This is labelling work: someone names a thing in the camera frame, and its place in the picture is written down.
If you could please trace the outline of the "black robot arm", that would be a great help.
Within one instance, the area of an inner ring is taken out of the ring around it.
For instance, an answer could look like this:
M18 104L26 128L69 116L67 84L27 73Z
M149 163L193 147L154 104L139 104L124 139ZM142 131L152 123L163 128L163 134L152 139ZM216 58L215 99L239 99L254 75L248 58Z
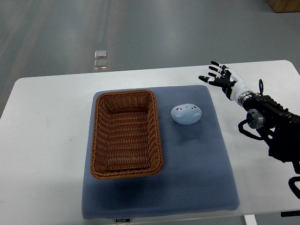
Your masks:
M285 163L292 162L300 172L300 117L263 94L263 81L259 92L249 89L233 69L212 61L207 76L198 78L212 86L220 87L226 97L247 111L246 119L238 124L243 135L265 141L269 156Z

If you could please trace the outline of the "white robotic hand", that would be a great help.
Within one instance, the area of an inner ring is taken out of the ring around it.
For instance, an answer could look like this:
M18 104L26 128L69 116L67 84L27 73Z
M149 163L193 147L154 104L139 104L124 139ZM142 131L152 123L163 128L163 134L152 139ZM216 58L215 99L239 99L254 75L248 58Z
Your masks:
M208 76L200 75L198 79L210 85L221 85L221 79L223 79L222 91L231 101L241 101L243 97L251 93L245 81L233 69L221 65L209 66L209 70Z

